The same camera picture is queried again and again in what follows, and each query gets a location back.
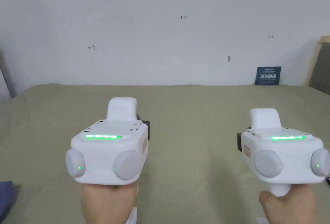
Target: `white handheld device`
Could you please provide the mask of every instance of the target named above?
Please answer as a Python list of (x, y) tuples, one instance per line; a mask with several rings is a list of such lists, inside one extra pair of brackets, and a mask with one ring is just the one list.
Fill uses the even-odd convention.
[[(79, 183), (126, 185), (137, 181), (148, 155), (150, 123), (137, 119), (134, 98), (113, 98), (105, 120), (71, 140), (69, 174)], [(137, 220), (134, 207), (127, 224)]]
[[(269, 184), (275, 196), (286, 195), (291, 184), (319, 183), (330, 172), (330, 155), (323, 142), (299, 130), (283, 128), (273, 108), (250, 111), (251, 127), (237, 134), (238, 150), (253, 174)], [(265, 218), (258, 218), (266, 224)]]

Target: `dark blue card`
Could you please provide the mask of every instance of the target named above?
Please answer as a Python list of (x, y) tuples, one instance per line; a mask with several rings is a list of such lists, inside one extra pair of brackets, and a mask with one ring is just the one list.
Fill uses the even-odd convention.
[(258, 67), (255, 85), (278, 85), (281, 67)]

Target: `green led light strip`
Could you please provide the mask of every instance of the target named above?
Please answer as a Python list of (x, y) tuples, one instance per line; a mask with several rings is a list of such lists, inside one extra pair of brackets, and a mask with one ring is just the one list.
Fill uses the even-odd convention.
[(294, 140), (294, 139), (305, 139), (305, 136), (274, 136), (270, 139), (272, 140)]
[(86, 135), (87, 139), (116, 139), (121, 138), (121, 136), (110, 136), (110, 135)]

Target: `gray round button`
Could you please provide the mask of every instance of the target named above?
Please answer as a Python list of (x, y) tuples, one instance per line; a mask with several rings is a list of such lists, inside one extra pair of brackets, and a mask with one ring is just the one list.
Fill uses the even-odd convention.
[(330, 155), (326, 149), (318, 149), (312, 154), (313, 172), (321, 177), (327, 177), (330, 172)]
[(81, 177), (85, 173), (85, 160), (78, 150), (69, 149), (66, 152), (65, 161), (71, 177)]
[(280, 157), (271, 150), (261, 150), (255, 156), (255, 166), (258, 172), (265, 177), (273, 178), (283, 169)]
[(118, 178), (129, 180), (140, 170), (140, 157), (135, 151), (129, 150), (120, 153), (113, 164), (113, 171)]

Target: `hand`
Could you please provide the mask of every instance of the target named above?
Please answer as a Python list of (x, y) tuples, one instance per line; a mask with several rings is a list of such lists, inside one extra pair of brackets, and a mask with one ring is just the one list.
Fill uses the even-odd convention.
[(306, 184), (293, 184), (283, 197), (264, 191), (259, 201), (270, 224), (315, 223), (316, 197)]
[(83, 184), (80, 195), (86, 224), (125, 224), (137, 192), (135, 183), (121, 186)]

